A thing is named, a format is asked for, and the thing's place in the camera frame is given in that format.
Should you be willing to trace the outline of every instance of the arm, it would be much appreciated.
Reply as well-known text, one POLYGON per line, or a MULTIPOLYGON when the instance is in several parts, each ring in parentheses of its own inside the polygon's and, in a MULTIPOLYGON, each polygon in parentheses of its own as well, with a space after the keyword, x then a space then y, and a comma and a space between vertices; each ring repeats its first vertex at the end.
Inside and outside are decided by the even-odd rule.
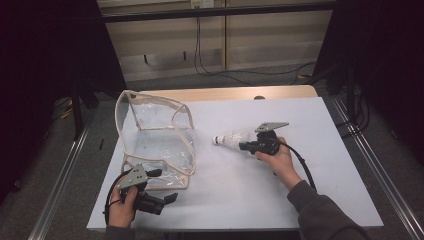
POLYGON ((293 167, 290 150, 280 145, 275 156, 255 153, 268 163, 280 181, 289 189, 287 196, 299 213, 300 232, 305 239, 369 239, 366 232, 353 222, 329 197, 318 195, 293 167))
POLYGON ((135 210, 133 208, 134 200, 137 196, 137 188, 132 187, 128 191, 125 198, 125 203, 120 201, 121 195, 118 188, 115 186, 110 198, 109 208, 109 224, 106 227, 105 240, 122 239, 132 240, 135 239, 135 231, 131 229, 131 222, 135 217, 135 210))

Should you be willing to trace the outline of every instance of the black cable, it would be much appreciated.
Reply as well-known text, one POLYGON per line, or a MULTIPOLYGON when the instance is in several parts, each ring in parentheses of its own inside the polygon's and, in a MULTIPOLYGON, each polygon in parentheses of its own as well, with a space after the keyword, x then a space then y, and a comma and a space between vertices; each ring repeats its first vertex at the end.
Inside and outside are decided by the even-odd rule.
POLYGON ((116 203, 117 201, 114 201, 114 202, 112 202, 112 203, 109 203, 109 201, 110 201, 110 197, 111 197, 111 195, 112 195, 112 192, 113 192, 113 188, 115 187, 115 185, 116 185, 116 183, 119 181, 119 179, 121 179, 121 177, 123 177, 123 176, 125 176, 125 175, 127 175, 129 172, 131 172, 131 170, 132 169, 130 169, 130 170, 127 170, 127 171, 125 171, 125 172, 123 172, 123 173, 121 173, 116 179, 115 179, 115 181, 113 181, 113 184, 112 184, 112 186, 110 187, 110 189, 109 189, 109 193, 107 194, 107 197, 106 197, 106 204, 105 204, 105 211, 103 212, 103 214, 105 215, 105 222, 106 222, 106 225, 108 225, 109 224, 109 208, 110 208, 110 206, 112 205, 112 204, 114 204, 114 203, 116 203))
POLYGON ((345 135, 342 135, 341 136, 342 139, 345 139, 347 137, 354 136, 354 135, 357 135, 359 133, 362 133, 368 127, 369 122, 370 122, 370 117, 371 117, 371 111, 370 111, 370 108, 369 108, 368 99, 366 99, 366 98, 364 98, 364 99, 365 99, 365 105, 366 105, 366 109, 367 109, 366 110, 367 111, 367 116, 365 117, 365 114, 363 113, 362 114, 363 115, 363 119, 361 120, 361 123, 358 124, 351 132, 349 132, 349 133, 347 133, 345 135))
POLYGON ((298 152, 297 152, 294 148, 292 148, 290 145, 288 145, 287 143, 282 142, 282 141, 280 141, 280 140, 278 140, 278 139, 274 139, 274 138, 265 138, 265 139, 266 139, 266 140, 270 140, 270 141, 277 142, 277 143, 279 143, 279 144, 281 144, 281 145, 283 145, 283 146, 287 147, 288 149, 290 149, 290 150, 294 153, 294 155, 296 155, 297 159, 299 160, 300 164, 302 165, 303 170, 305 171, 306 176, 308 177, 309 185, 310 185, 313 189, 315 189, 315 191, 317 191, 317 188, 316 188, 315 183, 314 183, 314 179, 312 178, 312 174, 311 174, 311 172, 309 171, 308 166, 306 165, 306 161, 305 161, 305 159, 304 159, 304 158, 302 158, 302 156, 300 156, 300 154, 299 154, 299 153, 298 153, 298 152))
POLYGON ((363 94, 361 94, 360 96, 359 96, 359 100, 358 100, 358 104, 357 104, 357 111, 358 112, 361 112, 361 114, 360 114, 360 116, 358 116, 357 118, 359 118, 359 117, 361 117, 361 120, 360 120, 360 122, 359 122, 359 124, 358 124, 358 126, 360 127, 360 126, 362 126, 362 124, 364 123, 364 121, 365 121, 365 114, 364 114, 364 109, 363 109, 363 107, 362 107, 362 101, 363 101, 363 99, 364 99, 364 95, 363 94))
POLYGON ((196 51, 195 51, 195 53, 194 53, 194 68, 196 69, 197 74, 199 74, 200 76, 204 76, 204 77, 211 77, 211 76, 222 76, 222 77, 227 77, 227 78, 231 78, 231 79, 233 79, 233 80, 235 80, 235 81, 237 81, 237 82, 240 82, 240 83, 246 84, 246 85, 248 85, 248 86, 254 87, 254 85, 252 85, 252 84, 250 84, 250 83, 244 82, 244 81, 242 81, 242 80, 240 80, 240 79, 237 79, 237 78, 234 78, 234 77, 231 77, 231 76, 223 75, 223 74, 221 74, 221 73, 211 73, 211 72, 208 72, 208 71, 205 69, 205 67, 203 67, 203 64, 202 64, 202 56, 201 56, 201 54, 200 54, 200 19, 199 19, 199 18, 197 18, 197 41, 196 41, 196 51), (199 72, 199 70, 197 69, 197 53, 199 53, 200 66, 202 67, 202 69, 203 69, 203 70, 204 70, 207 74, 201 73, 201 72, 199 72))
POLYGON ((357 122, 357 119, 361 116, 362 116, 361 122, 364 120, 364 112, 363 112, 362 104, 361 104, 362 97, 363 97, 363 94, 360 95, 359 100, 356 104, 355 120, 353 121, 353 119, 348 119, 347 121, 344 121, 344 122, 341 122, 341 123, 335 123, 337 128, 339 128, 343 125, 346 125, 348 123, 355 123, 355 122, 357 122))
MULTIPOLYGON (((366 81, 365 82, 365 84, 364 84, 364 86, 362 87, 362 89, 367 89, 368 88, 368 84, 370 83, 370 82, 372 82, 371 80, 373 80, 373 79, 375 79, 375 78, 377 78, 377 74, 379 74, 380 73, 380 71, 382 70, 381 68, 383 67, 383 66, 385 66, 385 64, 387 63, 387 61, 389 60, 389 54, 386 54, 386 55, 384 55, 384 57, 383 57, 383 59, 378 63, 378 65, 376 66, 376 68, 374 69, 374 72, 371 74, 371 76, 369 77, 369 79, 368 79, 368 81, 366 81)), ((363 127, 361 127, 361 126, 359 126, 359 128, 358 129, 354 129, 353 130, 353 132, 350 132, 350 133, 348 133, 348 134, 345 134, 345 135, 343 135, 343 136, 341 136, 343 139, 344 138, 347 138, 347 137, 349 137, 349 136, 354 136, 354 135, 356 135, 356 134, 358 134, 358 133, 360 133, 360 132, 362 132, 362 131, 364 131, 367 127, 368 127, 368 125, 369 125, 369 121, 370 121, 370 117, 371 117, 371 111, 370 111, 370 108, 369 108, 369 102, 368 102, 368 99, 367 98, 365 98, 365 104, 366 104, 366 106, 367 106, 367 120, 366 120, 366 122, 365 122, 365 126, 363 126, 363 127)))
POLYGON ((305 64, 303 64, 303 65, 301 65, 301 66, 299 66, 299 67, 297 67, 295 69, 292 69, 292 70, 289 70, 289 71, 285 71, 285 72, 277 72, 277 73, 265 73, 265 72, 249 71, 249 70, 228 70, 228 71, 220 71, 220 72, 214 72, 214 73, 212 73, 212 72, 209 72, 203 66, 202 56, 200 54, 200 50, 201 50, 201 44, 200 44, 201 41, 200 41, 200 39, 201 39, 201 37, 200 37, 200 18, 197 18, 197 41, 196 41, 196 51, 195 51, 195 54, 194 54, 194 66, 195 66, 196 72, 200 76, 205 76, 205 77, 207 77, 207 76, 222 76, 222 77, 231 78, 233 80, 236 80, 236 81, 238 81, 240 83, 243 83, 243 84, 246 84, 246 85, 249 85, 249 86, 254 86, 254 85, 252 85, 250 83, 247 83, 247 82, 244 82, 244 81, 242 81, 240 79, 237 79, 237 78, 234 78, 234 77, 231 77, 231 76, 228 76, 228 75, 224 75, 224 73, 250 73, 250 74, 275 76, 275 75, 289 74, 289 73, 292 73, 292 72, 298 72, 300 69, 302 69, 302 68, 304 68, 304 67, 306 67, 308 65, 316 64, 315 61, 310 61, 310 62, 305 63, 305 64), (199 70, 197 69, 197 53, 199 54, 199 63, 200 63, 200 66, 206 72, 206 74, 205 73, 200 73, 199 70))

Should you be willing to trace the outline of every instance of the electrical cable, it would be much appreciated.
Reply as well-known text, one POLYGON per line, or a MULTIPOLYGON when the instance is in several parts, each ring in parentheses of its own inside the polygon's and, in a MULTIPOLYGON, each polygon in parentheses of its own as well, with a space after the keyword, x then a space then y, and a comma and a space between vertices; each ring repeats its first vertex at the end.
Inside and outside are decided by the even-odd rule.
POLYGON ((289 74, 292 72, 298 72, 300 69, 308 66, 308 65, 312 65, 312 64, 316 64, 315 61, 310 61, 308 63, 305 63, 295 69, 289 70, 289 71, 285 71, 285 72, 276 72, 276 73, 266 73, 266 72, 257 72, 257 71, 249 71, 249 70, 228 70, 228 71, 219 71, 219 72, 209 72, 204 66, 203 66, 203 62, 202 62, 202 56, 200 54, 200 50, 201 50, 201 34, 200 34, 200 18, 197 18, 197 40, 196 40, 196 51, 195 51, 195 55, 194 55, 194 66, 196 69, 196 72, 200 75, 200 76, 222 76, 222 77, 227 77, 227 78, 231 78, 233 80, 236 80, 240 83, 249 85, 249 86, 254 86, 250 83, 244 82, 240 79, 237 79, 235 77, 231 77, 228 75, 224 75, 225 73, 250 73, 250 74, 258 74, 258 75, 268 75, 268 76, 276 76, 276 75, 284 75, 284 74, 289 74), (200 63, 200 67, 203 69, 203 71, 205 71, 205 73, 201 73, 199 72, 199 70, 197 69, 197 54, 199 54, 199 63, 200 63))
POLYGON ((199 19, 199 18, 197 18, 197 41, 196 41, 196 51, 195 51, 195 54, 194 54, 194 68, 196 69, 197 74, 199 74, 200 76, 204 76, 204 77, 210 77, 210 76, 222 76, 222 77, 227 77, 227 78, 231 78, 231 79, 233 79, 233 80, 235 80, 235 81, 237 81, 237 82, 240 82, 240 83, 246 84, 246 85, 248 85, 248 86, 254 87, 254 85, 252 85, 252 84, 250 84, 250 83, 244 82, 244 81, 242 81, 242 80, 240 80, 240 79, 237 79, 237 78, 234 78, 234 77, 231 77, 231 76, 223 75, 223 74, 220 74, 220 73, 216 73, 216 74, 215 74, 215 73, 208 72, 208 71, 207 71, 207 70, 203 67, 203 64, 202 64, 202 58, 201 58, 201 55, 200 55, 200 19, 199 19), (199 70, 197 69, 197 53, 199 53, 200 65, 201 65, 202 69, 203 69, 203 70, 204 70, 207 74, 201 73, 201 72, 199 72, 199 70))
POLYGON ((362 114, 358 114, 359 116, 357 117, 357 118, 361 117, 361 121, 359 122, 358 126, 362 126, 362 124, 365 121, 365 114, 364 114, 364 109, 363 109, 363 106, 362 106, 363 105, 362 104, 362 101, 364 99, 363 97, 364 97, 363 94, 361 94, 359 96, 359 100, 358 100, 358 104, 357 104, 357 112, 361 112, 362 113, 362 114))
POLYGON ((361 120, 361 122, 363 121, 363 119, 364 119, 364 112, 363 112, 362 104, 361 104, 362 97, 363 97, 363 94, 361 94, 361 95, 360 95, 359 100, 358 100, 358 102, 356 103, 355 120, 353 120, 353 119, 348 119, 348 120, 347 120, 347 121, 345 121, 345 122, 335 123, 335 125, 336 125, 336 127, 337 127, 337 128, 339 128, 339 127, 341 127, 341 126, 344 126, 344 125, 346 125, 346 124, 348 124, 348 123, 356 123, 356 122, 357 122, 357 119, 358 119, 359 117, 361 117, 361 116, 362 116, 362 120, 361 120))
POLYGON ((314 179, 312 178, 312 174, 311 174, 311 172, 309 171, 308 166, 306 165, 306 161, 305 161, 305 159, 304 159, 304 158, 302 158, 302 156, 300 156, 300 154, 299 154, 299 153, 298 153, 298 152, 297 152, 294 148, 292 148, 290 145, 288 145, 288 144, 287 144, 287 143, 285 143, 285 142, 282 142, 282 141, 280 141, 280 140, 278 140, 278 139, 274 139, 274 138, 266 138, 266 140, 269 140, 269 141, 273 141, 273 142, 279 143, 279 144, 281 144, 281 145, 285 146, 286 148, 290 149, 290 150, 294 153, 294 155, 296 155, 297 159, 299 160, 300 164, 302 165, 303 170, 305 171, 306 176, 307 176, 307 178, 308 178, 309 185, 310 185, 313 189, 315 189, 315 191, 317 191, 317 188, 316 188, 315 183, 314 183, 314 179))
POLYGON ((121 200, 121 199, 119 199, 119 200, 116 200, 116 201, 114 201, 114 202, 112 202, 112 203, 109 203, 109 201, 110 201, 110 197, 112 196, 113 188, 115 187, 115 185, 116 185, 116 183, 119 181, 119 179, 121 179, 123 176, 125 176, 125 175, 127 175, 129 172, 131 172, 131 170, 132 170, 132 169, 127 170, 127 171, 124 171, 123 173, 121 173, 121 174, 120 174, 120 175, 119 175, 119 176, 115 179, 115 181, 113 181, 112 186, 111 186, 111 187, 110 187, 110 189, 109 189, 109 192, 108 192, 107 197, 106 197, 105 211, 103 212, 103 214, 105 215, 105 222, 106 222, 106 225, 108 225, 108 224, 109 224, 109 208, 110 208, 110 206, 111 206, 112 204, 116 203, 117 201, 120 201, 120 200, 121 200))
POLYGON ((351 132, 349 132, 345 135, 342 135, 341 136, 342 139, 345 139, 347 137, 354 136, 358 133, 361 133, 368 127, 369 122, 370 122, 370 117, 371 117, 371 110, 369 108, 368 99, 366 99, 366 98, 363 98, 363 99, 365 99, 365 106, 366 106, 366 112, 367 112, 366 117, 365 117, 365 113, 362 113, 363 117, 362 117, 361 122, 359 124, 357 124, 357 126, 355 126, 355 128, 351 132))

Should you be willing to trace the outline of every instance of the wall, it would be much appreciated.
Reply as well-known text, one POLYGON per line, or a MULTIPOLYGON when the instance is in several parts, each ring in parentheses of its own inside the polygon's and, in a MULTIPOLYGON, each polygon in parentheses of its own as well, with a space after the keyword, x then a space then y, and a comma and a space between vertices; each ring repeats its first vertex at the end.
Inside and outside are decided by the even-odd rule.
MULTIPOLYGON (((232 7, 258 5, 258 1, 251 0, 216 0, 215 7, 224 7, 225 2, 232 7)), ((264 0, 260 1, 260 5, 302 2, 312 1, 264 0)), ((101 11, 110 14, 189 8, 190 1, 174 0, 166 3, 105 7, 101 11)), ((201 18, 204 64, 212 71, 290 65, 316 60, 330 17, 331 11, 201 18)), ((196 24, 196 19, 193 18, 108 23, 107 28, 126 80, 195 73, 193 57, 196 24), (183 52, 186 52, 189 61, 181 62, 183 52), (140 57, 144 55, 150 66, 140 57), (167 67, 155 65, 159 62, 166 62, 167 67)))

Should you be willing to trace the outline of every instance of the white table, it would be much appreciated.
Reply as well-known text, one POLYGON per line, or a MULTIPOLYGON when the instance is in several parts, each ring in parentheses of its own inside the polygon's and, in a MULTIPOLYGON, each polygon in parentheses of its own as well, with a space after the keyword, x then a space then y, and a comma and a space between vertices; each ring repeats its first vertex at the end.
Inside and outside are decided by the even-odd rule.
MULTIPOLYGON (((245 89, 248 99, 253 98, 248 91, 253 92, 253 96, 272 98, 268 97, 266 90, 276 88, 281 87, 225 91, 234 95, 245 89)), ((180 96, 193 97, 189 93, 190 90, 184 90, 180 96)), ((298 214, 286 199, 287 189, 264 162, 257 161, 248 152, 211 144, 213 136, 231 130, 251 131, 253 134, 253 130, 266 121, 290 123, 278 129, 277 135, 283 135, 306 159, 320 194, 330 196, 359 225, 382 226, 322 99, 302 94, 294 97, 299 98, 186 102, 195 125, 196 173, 190 178, 188 189, 179 190, 177 201, 166 206, 160 216, 138 212, 132 227, 165 232, 298 228, 298 214)), ((105 229, 104 202, 119 174, 122 157, 122 145, 118 141, 87 225, 89 229, 105 229)), ((301 177, 307 179, 294 156, 293 161, 301 177)))

